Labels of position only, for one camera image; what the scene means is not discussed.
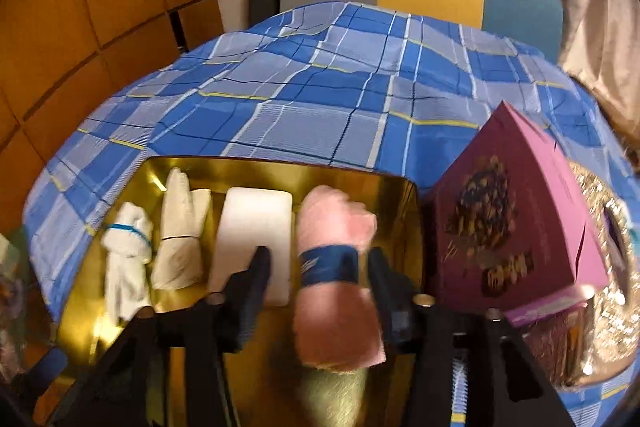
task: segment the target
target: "blue plaid tablecloth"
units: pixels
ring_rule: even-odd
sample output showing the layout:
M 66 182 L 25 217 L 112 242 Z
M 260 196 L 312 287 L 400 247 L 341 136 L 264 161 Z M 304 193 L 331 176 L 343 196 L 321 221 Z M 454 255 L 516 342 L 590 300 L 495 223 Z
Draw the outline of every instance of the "blue plaid tablecloth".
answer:
M 510 102 L 624 198 L 640 189 L 588 93 L 535 48 L 474 28 L 361 4 L 290 10 L 222 35 L 104 102 L 35 182 L 31 260 L 54 319 L 116 197 L 155 155 L 242 156 L 391 172 L 434 184 L 492 110 Z M 633 368 L 562 399 L 597 426 Z M 466 383 L 456 368 L 454 422 Z

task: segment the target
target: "gold tray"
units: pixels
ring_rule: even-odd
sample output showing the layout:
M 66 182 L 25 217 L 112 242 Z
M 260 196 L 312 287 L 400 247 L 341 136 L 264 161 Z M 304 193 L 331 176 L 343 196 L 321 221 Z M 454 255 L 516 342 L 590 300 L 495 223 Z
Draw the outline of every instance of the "gold tray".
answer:
M 394 176 L 236 158 L 155 157 L 145 161 L 133 175 L 107 213 L 104 225 L 113 222 L 125 201 L 139 205 L 153 221 L 152 243 L 156 251 L 164 183 L 174 167 L 187 173 L 192 189 L 212 191 L 212 205 L 202 235 L 207 275 L 220 212 L 229 188 L 285 190 L 293 195 L 296 213 L 306 194 L 316 185 L 324 184 L 343 190 L 376 214 L 378 232 L 373 246 L 382 247 L 392 266 L 421 286 L 422 230 L 416 190 L 411 182 Z M 56 340 L 70 359 L 71 375 L 79 367 L 93 365 L 122 330 L 110 322 L 104 309 L 106 251 L 100 244 L 104 225 L 86 252 L 57 331 Z M 149 275 L 152 263 L 147 268 Z M 350 375 L 302 367 L 294 350 L 292 333 L 293 302 L 299 287 L 300 267 L 293 253 L 289 305 L 263 310 L 254 337 L 242 352 L 225 355 L 231 394 L 243 427 L 254 424 L 397 425 L 405 400 L 402 395 L 406 393 L 410 361 L 402 357 L 405 360 L 394 371 L 395 360 L 390 357 L 368 371 Z M 202 281 L 178 291 L 152 291 L 151 298 L 156 311 L 163 312 L 188 307 L 205 293 L 206 281 Z M 172 350 L 170 410 L 171 425 L 175 426 L 186 424 L 183 358 L 182 348 Z

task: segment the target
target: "blue band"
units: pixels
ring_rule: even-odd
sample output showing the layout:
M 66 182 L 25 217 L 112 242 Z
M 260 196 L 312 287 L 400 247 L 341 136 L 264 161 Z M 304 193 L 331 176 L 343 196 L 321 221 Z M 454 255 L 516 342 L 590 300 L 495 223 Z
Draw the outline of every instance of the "blue band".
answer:
M 358 282 L 358 250 L 349 245 L 312 248 L 300 254 L 302 287 L 321 282 Z
M 131 225 L 123 225 L 122 223 L 113 223 L 113 225 L 109 225 L 107 227 L 107 230 L 109 229 L 126 230 L 127 232 L 132 232 L 136 234 L 138 237 L 140 237 L 140 239 L 142 239 L 146 243 L 146 245 L 149 248 L 151 248 L 151 241 L 149 241 L 148 237 L 146 237 L 145 234 L 140 232 L 140 230 L 138 230 L 137 228 L 132 227 Z

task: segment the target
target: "rolled white cloth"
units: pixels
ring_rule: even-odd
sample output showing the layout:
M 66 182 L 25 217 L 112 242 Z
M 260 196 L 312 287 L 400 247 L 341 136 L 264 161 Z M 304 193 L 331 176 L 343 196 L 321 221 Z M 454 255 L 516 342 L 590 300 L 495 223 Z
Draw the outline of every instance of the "rolled white cloth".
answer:
M 151 273 L 157 290 L 178 290 L 202 278 L 200 236 L 207 217 L 211 191 L 190 190 L 189 179 L 172 169 L 166 182 L 160 221 L 160 247 Z
M 115 324 L 120 317 L 128 321 L 143 306 L 151 306 L 145 264 L 151 261 L 152 229 L 145 211 L 127 201 L 102 236 L 108 251 L 104 299 Z

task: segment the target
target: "pink box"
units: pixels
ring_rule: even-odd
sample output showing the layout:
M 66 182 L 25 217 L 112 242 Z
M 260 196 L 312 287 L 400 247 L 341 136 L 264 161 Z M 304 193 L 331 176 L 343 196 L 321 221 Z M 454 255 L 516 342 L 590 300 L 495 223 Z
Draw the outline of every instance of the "pink box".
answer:
M 430 198 L 436 245 L 426 288 L 450 309 L 499 308 L 519 326 L 590 299 L 608 283 L 593 219 L 564 155 L 507 103 Z

